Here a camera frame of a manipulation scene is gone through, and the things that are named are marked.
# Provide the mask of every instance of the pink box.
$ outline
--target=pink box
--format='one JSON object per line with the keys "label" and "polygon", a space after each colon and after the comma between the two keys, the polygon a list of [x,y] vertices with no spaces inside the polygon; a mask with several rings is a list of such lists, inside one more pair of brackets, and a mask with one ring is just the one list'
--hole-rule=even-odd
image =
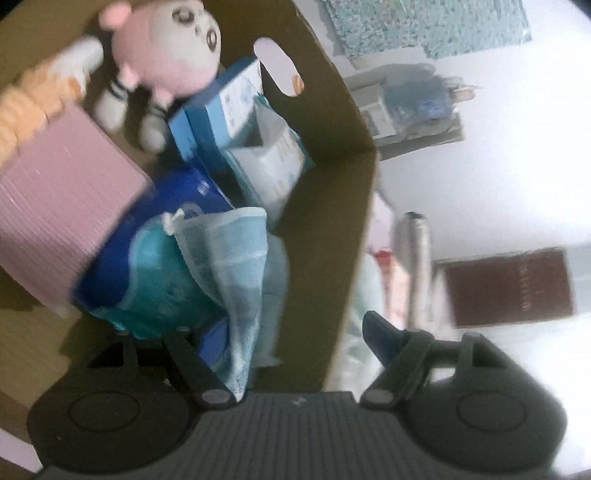
{"label": "pink box", "polygon": [[73,105],[0,170],[0,265],[66,314],[81,275],[149,184]]}

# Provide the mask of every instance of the cardboard box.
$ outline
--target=cardboard box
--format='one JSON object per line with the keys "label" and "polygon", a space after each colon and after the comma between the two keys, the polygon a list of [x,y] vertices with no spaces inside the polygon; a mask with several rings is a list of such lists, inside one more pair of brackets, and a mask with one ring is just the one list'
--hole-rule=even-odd
{"label": "cardboard box", "polygon": [[[96,26],[110,0],[25,0],[0,24],[0,88],[82,34],[109,35]],[[283,95],[266,72],[264,90],[306,146],[316,167],[298,182],[278,233],[291,263],[291,285],[281,324],[280,367],[259,373],[256,387],[317,391],[330,368],[362,248],[378,161],[372,140],[340,75],[290,0],[206,0],[222,31],[222,63],[252,55],[260,37],[275,40],[295,63],[306,89]],[[115,75],[107,60],[92,78],[88,109]],[[138,147],[147,93],[135,95],[116,144],[148,173],[178,161]],[[0,427],[24,436],[24,412],[72,362],[100,345],[109,328],[90,318],[59,319],[0,272]]]}

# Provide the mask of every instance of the black circular pad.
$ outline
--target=black circular pad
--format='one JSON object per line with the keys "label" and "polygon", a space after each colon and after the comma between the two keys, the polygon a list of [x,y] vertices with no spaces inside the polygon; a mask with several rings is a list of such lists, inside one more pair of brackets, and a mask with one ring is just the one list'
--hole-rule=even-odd
{"label": "black circular pad", "polygon": [[112,432],[129,425],[139,415],[139,403],[119,392],[91,393],[77,400],[70,418],[83,430]]}
{"label": "black circular pad", "polygon": [[161,458],[183,440],[191,411],[173,388],[125,369],[84,373],[66,375],[29,413],[42,463],[120,473]]}
{"label": "black circular pad", "polygon": [[469,427],[485,432],[507,432],[525,420],[525,407],[515,398],[499,392],[477,392],[458,402],[457,415]]}

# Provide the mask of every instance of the blue tissue box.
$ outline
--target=blue tissue box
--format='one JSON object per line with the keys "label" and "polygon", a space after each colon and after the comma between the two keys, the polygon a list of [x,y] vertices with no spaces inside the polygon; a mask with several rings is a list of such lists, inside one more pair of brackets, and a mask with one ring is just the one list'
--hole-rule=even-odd
{"label": "blue tissue box", "polygon": [[256,124],[254,102],[261,94],[261,64],[247,57],[194,95],[168,122],[183,160],[191,164],[198,158],[209,173],[226,172],[222,151],[244,144]]}

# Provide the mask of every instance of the white wall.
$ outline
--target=white wall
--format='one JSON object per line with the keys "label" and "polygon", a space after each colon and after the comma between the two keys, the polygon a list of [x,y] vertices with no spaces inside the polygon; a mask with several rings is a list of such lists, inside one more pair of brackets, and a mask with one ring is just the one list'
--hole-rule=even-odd
{"label": "white wall", "polygon": [[[296,3],[322,37],[317,7]],[[437,258],[591,242],[591,21],[568,0],[524,4],[532,42],[435,62],[482,87],[461,107],[466,140],[382,162],[399,213],[429,218]],[[362,61],[427,59],[411,48]]]}

